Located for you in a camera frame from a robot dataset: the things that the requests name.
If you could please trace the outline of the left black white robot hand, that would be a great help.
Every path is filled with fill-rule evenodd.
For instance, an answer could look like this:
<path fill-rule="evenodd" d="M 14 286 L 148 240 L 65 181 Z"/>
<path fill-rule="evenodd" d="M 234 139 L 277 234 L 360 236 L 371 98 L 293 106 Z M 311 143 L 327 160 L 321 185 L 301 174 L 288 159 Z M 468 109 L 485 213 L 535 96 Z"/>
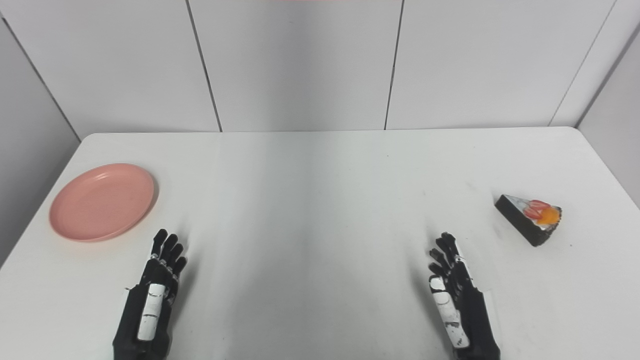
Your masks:
<path fill-rule="evenodd" d="M 178 235 L 160 229 L 153 237 L 137 285 L 128 290 L 118 328 L 112 340 L 115 360 L 165 360 L 170 351 L 169 323 L 188 263 Z"/>

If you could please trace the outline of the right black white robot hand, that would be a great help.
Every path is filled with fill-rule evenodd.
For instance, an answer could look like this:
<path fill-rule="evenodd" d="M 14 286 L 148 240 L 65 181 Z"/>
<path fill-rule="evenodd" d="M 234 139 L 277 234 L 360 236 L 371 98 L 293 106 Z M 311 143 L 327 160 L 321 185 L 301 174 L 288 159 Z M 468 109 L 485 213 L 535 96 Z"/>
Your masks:
<path fill-rule="evenodd" d="M 486 298 L 474 284 L 454 235 L 443 232 L 428 251 L 429 290 L 456 360 L 500 360 Z"/>

